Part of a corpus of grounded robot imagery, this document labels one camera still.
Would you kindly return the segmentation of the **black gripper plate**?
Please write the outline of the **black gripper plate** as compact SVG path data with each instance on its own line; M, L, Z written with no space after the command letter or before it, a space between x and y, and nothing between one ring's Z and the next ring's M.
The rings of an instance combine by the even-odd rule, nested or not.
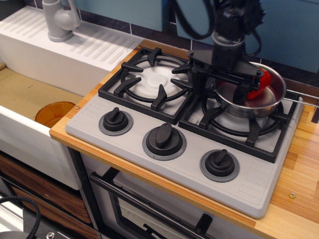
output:
M248 94L259 88L262 70L250 63L243 53L243 47L212 46L209 50L191 50L189 63L193 69L189 73L189 82L196 94L203 94L207 77L223 80L236 89L233 103L243 105Z

